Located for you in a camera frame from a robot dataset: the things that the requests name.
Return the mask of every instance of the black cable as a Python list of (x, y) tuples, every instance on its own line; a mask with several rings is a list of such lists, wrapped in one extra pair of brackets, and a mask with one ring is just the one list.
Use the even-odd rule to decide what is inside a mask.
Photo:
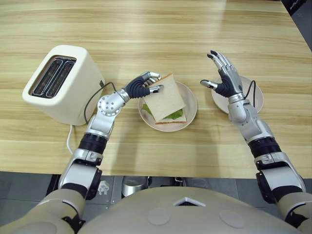
[(105, 88), (107, 85), (109, 85), (109, 84), (111, 84), (111, 85), (113, 86), (114, 91), (117, 93), (117, 90), (116, 90), (116, 88), (115, 88), (115, 86), (114, 86), (114, 83), (108, 82), (108, 83), (106, 83), (105, 85), (103, 85), (99, 90), (97, 90), (97, 91), (90, 97), (90, 99), (89, 99), (89, 101), (87, 102), (86, 106), (84, 107), (84, 111), (83, 111), (84, 120), (86, 121), (87, 124), (89, 123), (89, 121), (87, 120), (87, 117), (86, 117), (86, 110), (87, 110), (87, 107), (88, 107), (90, 101), (92, 100), (92, 98), (94, 98), (94, 96), (95, 96), (96, 94), (98, 94), (99, 91), (101, 91), (102, 89), (104, 89), (104, 88)]
[(248, 95), (249, 95), (249, 92), (250, 92), (250, 89), (251, 89), (251, 87), (252, 87), (252, 84), (253, 84), (253, 107), (255, 108), (255, 81), (254, 80), (252, 80), (251, 82), (250, 82), (250, 84), (249, 84), (249, 88), (248, 88), (248, 91), (247, 91), (247, 94), (246, 94), (246, 96), (245, 96), (245, 98), (244, 99), (246, 99), (247, 97), (248, 97)]

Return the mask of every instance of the white plate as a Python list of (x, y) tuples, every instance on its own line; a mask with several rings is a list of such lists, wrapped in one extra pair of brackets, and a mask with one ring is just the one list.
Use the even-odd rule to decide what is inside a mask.
[(145, 104), (145, 101), (142, 98), (139, 98), (138, 112), (140, 113), (140, 116), (144, 122), (151, 128), (162, 132), (175, 132), (187, 127), (195, 118), (197, 113), (197, 100), (195, 95), (186, 85), (180, 82), (176, 82), (176, 84), (186, 105), (183, 108), (183, 112), (186, 117), (186, 123), (155, 124), (154, 117), (147, 113), (147, 111), (142, 110), (142, 106)]
[[(242, 84), (243, 84), (243, 93), (246, 95), (248, 88), (249, 88), (249, 85), (251, 83), (251, 80), (246, 78), (246, 77), (242, 77), (242, 76), (239, 76), (239, 77), (240, 77)], [(222, 82), (221, 78), (217, 79), (215, 82), (221, 83)], [(217, 94), (214, 90), (212, 90), (212, 96), (213, 96), (213, 100), (214, 100), (215, 104), (217, 105), (217, 107), (219, 107), (223, 112), (228, 114), (229, 113), (228, 98), (223, 97), (220, 94)], [(252, 85), (247, 99), (249, 99), (251, 105), (254, 104), (254, 85)], [(259, 111), (261, 111), (263, 104), (264, 104), (263, 93), (260, 90), (260, 88), (258, 87), (258, 85), (256, 85), (256, 87), (255, 87), (255, 109), (257, 110), (258, 113), (259, 113)]]

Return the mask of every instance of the wood grain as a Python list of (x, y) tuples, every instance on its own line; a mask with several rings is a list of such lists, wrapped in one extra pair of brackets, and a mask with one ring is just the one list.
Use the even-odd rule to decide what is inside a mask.
[[(218, 77), (206, 58), (215, 49), (257, 81), (265, 98), (260, 116), (299, 173), (312, 177), (311, 51), (281, 2), (4, 0), (0, 12), (1, 171), (60, 174), (66, 166), (69, 126), (21, 93), (44, 56), (70, 44), (86, 48), (118, 88), (146, 70), (173, 73), (198, 101), (194, 121), (174, 133), (148, 127), (137, 100), (128, 102), (104, 152), (104, 175), (254, 178), (241, 134), (199, 85)], [(73, 148), (84, 129), (75, 128)]]

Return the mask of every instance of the green lettuce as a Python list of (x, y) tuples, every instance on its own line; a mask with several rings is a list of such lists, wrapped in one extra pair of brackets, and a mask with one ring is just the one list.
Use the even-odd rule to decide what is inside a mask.
[[(143, 104), (142, 110), (147, 111), (150, 115), (152, 114), (152, 112), (151, 112), (150, 108), (148, 108), (147, 104)], [(183, 115), (183, 110), (180, 109), (180, 110), (168, 115), (165, 118), (177, 119), (177, 118), (181, 117), (182, 115)]]

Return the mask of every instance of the bread slice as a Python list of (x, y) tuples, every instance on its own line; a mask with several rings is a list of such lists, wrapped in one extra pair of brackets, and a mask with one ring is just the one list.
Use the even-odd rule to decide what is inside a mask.
[(172, 74), (153, 83), (151, 87), (161, 84), (164, 86), (164, 89), (161, 92), (143, 97), (145, 103), (151, 110), (156, 123), (161, 122), (166, 116), (185, 107), (185, 103), (179, 93), (176, 81)]
[(172, 118), (163, 118), (161, 121), (156, 122), (155, 124), (167, 124), (167, 123), (186, 123), (185, 113), (179, 118), (172, 119)]

